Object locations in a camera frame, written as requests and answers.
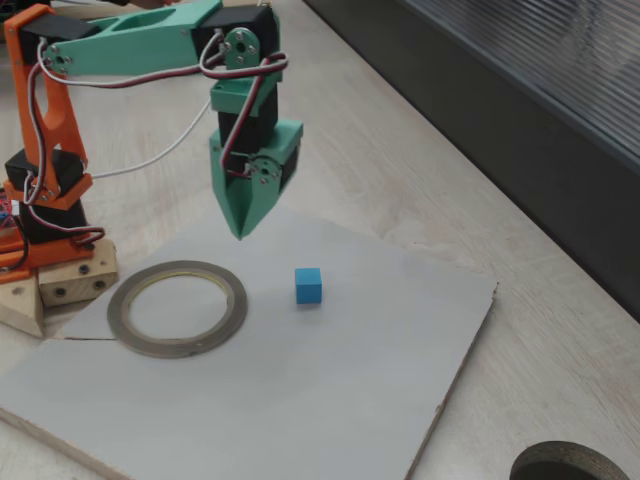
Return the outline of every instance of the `blue cube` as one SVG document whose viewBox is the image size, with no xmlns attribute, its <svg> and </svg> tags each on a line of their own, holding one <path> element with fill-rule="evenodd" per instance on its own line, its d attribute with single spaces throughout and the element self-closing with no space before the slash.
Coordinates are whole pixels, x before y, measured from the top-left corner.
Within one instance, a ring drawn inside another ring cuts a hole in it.
<svg viewBox="0 0 640 480">
<path fill-rule="evenodd" d="M 296 268 L 296 302 L 322 302 L 322 277 L 319 268 Z"/>
</svg>

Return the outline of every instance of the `plywood edge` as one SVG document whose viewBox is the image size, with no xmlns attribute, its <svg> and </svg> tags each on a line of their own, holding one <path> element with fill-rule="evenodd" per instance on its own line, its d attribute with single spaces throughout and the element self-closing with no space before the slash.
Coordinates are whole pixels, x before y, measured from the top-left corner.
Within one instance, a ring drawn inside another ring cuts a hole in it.
<svg viewBox="0 0 640 480">
<path fill-rule="evenodd" d="M 18 430 L 30 435 L 39 442 L 44 443 L 48 447 L 53 448 L 57 452 L 66 455 L 70 459 L 78 462 L 80 465 L 96 472 L 98 475 L 105 477 L 107 480 L 132 480 L 133 477 L 127 475 L 117 468 L 98 460 L 93 455 L 84 450 L 79 449 L 75 445 L 60 440 L 51 432 L 35 425 L 24 418 L 21 418 L 4 408 L 0 407 L 0 419 Z"/>
<path fill-rule="evenodd" d="M 447 393 L 445 394 L 444 399 L 442 400 L 442 403 L 438 405 L 438 408 L 436 409 L 436 414 L 433 417 L 433 421 L 431 422 L 431 425 L 427 430 L 424 440 L 422 441 L 422 445 L 420 445 L 420 448 L 418 449 L 418 452 L 416 453 L 416 456 L 413 459 L 413 463 L 411 464 L 411 467 L 409 467 L 409 471 L 407 472 L 407 476 L 405 477 L 405 480 L 409 480 L 411 477 L 413 477 L 413 474 L 415 473 L 418 463 L 420 463 L 420 458 L 422 457 L 424 450 L 427 448 L 427 444 L 431 439 L 431 435 L 433 434 L 433 431 L 436 429 L 436 425 L 438 425 L 438 422 L 440 421 L 440 417 L 442 416 L 442 413 L 444 412 L 444 409 L 447 406 L 447 403 L 449 402 L 449 398 L 451 398 L 451 395 L 453 394 L 453 391 L 455 390 L 456 385 L 458 384 L 458 379 L 460 378 L 460 375 L 462 374 L 464 367 L 467 365 L 467 362 L 469 361 L 471 352 L 473 351 L 473 348 L 475 347 L 478 341 L 478 338 L 480 338 L 480 334 L 484 330 L 484 326 L 487 323 L 487 317 L 489 316 L 489 313 L 491 312 L 491 308 L 493 307 L 493 302 L 495 300 L 497 291 L 498 291 L 498 283 L 496 282 L 496 287 L 494 288 L 493 294 L 491 296 L 491 305 L 489 305 L 489 308 L 487 309 L 487 313 L 484 316 L 482 323 L 480 324 L 480 328 L 478 328 L 478 331 L 473 337 L 473 340 L 471 341 L 471 345 L 469 345 L 467 353 L 462 359 L 462 362 L 460 362 L 460 366 L 458 367 L 456 376 L 453 378 L 453 382 L 451 382 L 451 385 L 449 386 L 449 390 L 447 390 Z"/>
</svg>

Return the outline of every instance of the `wooden block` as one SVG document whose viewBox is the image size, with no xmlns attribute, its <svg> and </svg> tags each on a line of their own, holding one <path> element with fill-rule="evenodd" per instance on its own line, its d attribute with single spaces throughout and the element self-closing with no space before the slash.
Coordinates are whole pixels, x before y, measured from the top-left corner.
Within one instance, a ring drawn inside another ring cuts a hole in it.
<svg viewBox="0 0 640 480">
<path fill-rule="evenodd" d="M 42 300 L 35 275 L 0 285 L 0 322 L 35 337 L 44 336 Z"/>
<path fill-rule="evenodd" d="M 103 238 L 95 245 L 93 258 L 40 268 L 40 295 L 47 307 L 92 300 L 118 280 L 113 242 Z"/>
</svg>

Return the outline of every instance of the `wooden table surface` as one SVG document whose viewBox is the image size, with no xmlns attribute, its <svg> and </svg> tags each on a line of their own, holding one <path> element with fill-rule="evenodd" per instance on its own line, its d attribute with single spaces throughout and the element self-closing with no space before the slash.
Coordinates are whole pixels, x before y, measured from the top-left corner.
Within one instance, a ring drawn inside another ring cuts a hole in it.
<svg viewBox="0 0 640 480">
<path fill-rule="evenodd" d="M 516 456 L 545 440 L 585 444 L 640 478 L 640 325 L 300 0 L 276 8 L 291 56 L 280 115 L 305 122 L 282 204 L 500 281 L 414 478 L 507 479 Z M 187 127 L 210 87 L 187 78 L 75 88 L 90 171 L 151 158 Z M 2 47 L 0 104 L 8 159 L 22 139 Z M 159 164 L 98 180 L 85 195 L 123 269 L 215 201 L 207 149 L 215 128 L 208 114 Z M 38 344 L 0 325 L 0 374 Z M 0 423 L 0 480 L 96 478 Z"/>
</svg>

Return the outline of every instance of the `orange robot arm part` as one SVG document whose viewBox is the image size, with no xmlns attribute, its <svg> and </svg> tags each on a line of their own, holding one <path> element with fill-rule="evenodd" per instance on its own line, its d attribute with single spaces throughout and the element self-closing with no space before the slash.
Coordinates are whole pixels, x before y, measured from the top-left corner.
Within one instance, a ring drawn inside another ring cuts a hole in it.
<svg viewBox="0 0 640 480">
<path fill-rule="evenodd" d="M 34 19 L 44 14 L 55 13 L 53 9 L 46 5 L 35 5 L 25 10 L 15 17 L 7 20 L 4 24 L 5 37 L 9 48 L 9 57 L 12 63 L 13 79 L 16 88 L 16 96 L 18 99 L 18 108 L 20 110 L 20 123 L 22 126 L 22 136 L 24 139 L 24 148 L 29 163 L 39 165 L 38 139 L 36 130 L 33 126 L 29 112 L 28 101 L 28 79 L 29 73 L 33 68 L 39 68 L 36 64 L 26 65 L 24 54 L 22 51 L 19 31 L 20 28 Z M 35 107 L 35 116 L 41 126 L 42 140 L 44 143 L 46 175 L 44 188 L 40 194 L 40 198 L 34 202 L 36 205 L 56 208 L 61 210 L 69 209 L 76 203 L 80 196 L 86 192 L 92 184 L 91 176 L 88 173 L 73 186 L 71 190 L 64 195 L 60 193 L 60 185 L 56 178 L 53 167 L 53 151 L 54 148 L 60 147 L 66 152 L 78 155 L 85 166 L 87 165 L 87 155 L 80 138 L 78 124 L 73 113 L 73 107 L 69 98 L 67 86 L 55 82 L 46 75 L 45 86 L 47 92 L 48 111 L 42 116 L 40 109 Z M 7 195 L 12 200 L 22 201 L 23 193 L 10 181 L 4 184 Z"/>
</svg>

